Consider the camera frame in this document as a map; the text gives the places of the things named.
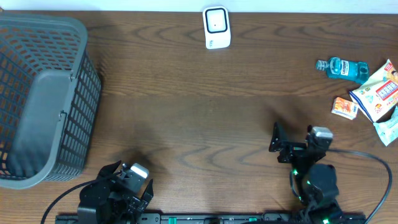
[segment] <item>mouthwash bottle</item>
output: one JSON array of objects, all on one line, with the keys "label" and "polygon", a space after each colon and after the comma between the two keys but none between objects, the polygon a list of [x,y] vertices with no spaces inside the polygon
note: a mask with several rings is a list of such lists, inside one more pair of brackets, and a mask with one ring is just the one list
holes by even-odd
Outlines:
[{"label": "mouthwash bottle", "polygon": [[359,84],[365,83],[369,78],[369,67],[365,62],[351,62],[332,57],[329,61],[317,61],[315,67],[318,70],[326,71],[329,78],[341,78]]}]

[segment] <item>bottle label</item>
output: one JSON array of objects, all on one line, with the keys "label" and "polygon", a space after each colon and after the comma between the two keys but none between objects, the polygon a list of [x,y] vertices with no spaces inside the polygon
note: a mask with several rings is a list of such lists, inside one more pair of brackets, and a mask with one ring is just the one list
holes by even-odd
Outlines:
[{"label": "bottle label", "polygon": [[341,74],[347,76],[349,72],[349,63],[348,61],[341,60]]}]

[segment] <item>blue-gray plastic bin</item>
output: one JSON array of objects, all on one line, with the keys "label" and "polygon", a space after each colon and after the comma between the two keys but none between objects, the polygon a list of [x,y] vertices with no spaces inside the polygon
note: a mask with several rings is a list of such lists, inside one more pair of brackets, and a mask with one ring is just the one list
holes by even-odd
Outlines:
[{"label": "blue-gray plastic bin", "polygon": [[0,187],[83,170],[101,91],[86,44],[78,20],[0,13]]}]

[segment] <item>black square outline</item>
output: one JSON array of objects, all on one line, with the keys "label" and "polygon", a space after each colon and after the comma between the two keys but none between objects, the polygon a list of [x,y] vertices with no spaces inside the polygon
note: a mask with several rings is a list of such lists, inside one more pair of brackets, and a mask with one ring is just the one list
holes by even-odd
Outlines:
[{"label": "black square outline", "polygon": [[[222,11],[224,11],[225,30],[210,32],[210,30],[209,30],[209,24],[208,24],[208,22],[207,22],[207,12],[208,12],[208,11],[213,11],[213,10],[220,10],[220,9],[221,9]],[[225,31],[228,30],[228,24],[226,23],[226,11],[225,11],[225,9],[223,9],[223,8],[207,9],[206,12],[205,12],[205,16],[206,16],[206,29],[207,29],[207,32],[209,32],[209,34],[216,34],[216,33],[225,32]]]}]

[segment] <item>basket bottom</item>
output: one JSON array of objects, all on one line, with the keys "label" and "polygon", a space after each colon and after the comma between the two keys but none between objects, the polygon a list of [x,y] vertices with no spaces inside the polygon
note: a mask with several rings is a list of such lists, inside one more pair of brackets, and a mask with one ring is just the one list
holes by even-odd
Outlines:
[{"label": "basket bottom", "polygon": [[47,163],[69,89],[70,72],[45,70],[35,77],[7,158],[11,175],[32,177]]}]

